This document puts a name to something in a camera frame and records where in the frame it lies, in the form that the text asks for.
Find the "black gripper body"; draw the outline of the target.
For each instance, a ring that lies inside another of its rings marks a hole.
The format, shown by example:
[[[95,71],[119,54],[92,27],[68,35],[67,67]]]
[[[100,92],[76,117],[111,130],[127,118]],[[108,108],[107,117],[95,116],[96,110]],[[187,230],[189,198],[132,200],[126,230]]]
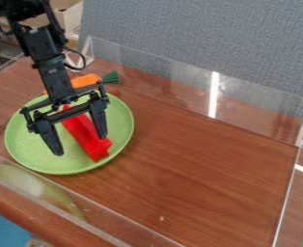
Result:
[[[64,65],[35,63],[34,67],[40,72],[44,86],[46,78],[50,75],[63,73],[64,71],[67,72]],[[108,105],[110,97],[104,86],[102,86],[99,90],[90,91],[87,94],[62,98],[60,100],[52,100],[48,96],[39,103],[24,106],[20,113],[24,115],[28,130],[39,134],[38,123],[50,122],[52,125],[56,125],[84,113],[91,114],[91,102],[99,99]]]

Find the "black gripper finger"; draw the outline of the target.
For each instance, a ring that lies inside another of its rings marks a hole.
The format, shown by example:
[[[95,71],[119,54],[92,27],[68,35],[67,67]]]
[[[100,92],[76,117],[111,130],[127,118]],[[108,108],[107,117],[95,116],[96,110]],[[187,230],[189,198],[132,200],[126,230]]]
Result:
[[[64,155],[56,127],[50,122],[40,122],[38,123],[38,131],[52,153],[58,156]]]
[[[107,103],[102,99],[91,102],[91,116],[95,123],[96,133],[100,139],[104,139],[108,134],[106,108]]]

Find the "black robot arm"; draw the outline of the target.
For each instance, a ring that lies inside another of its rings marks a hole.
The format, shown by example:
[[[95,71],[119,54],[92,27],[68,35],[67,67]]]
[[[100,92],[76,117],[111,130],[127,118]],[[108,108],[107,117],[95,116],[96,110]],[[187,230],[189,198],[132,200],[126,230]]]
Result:
[[[27,128],[39,134],[55,155],[64,155],[56,124],[80,114],[90,113],[100,139],[108,134],[106,109],[110,98],[102,80],[91,86],[75,89],[67,68],[63,50],[68,39],[55,15],[51,0],[0,0],[0,17],[6,17],[20,48],[39,70],[48,97],[39,103],[23,107],[20,113]]]

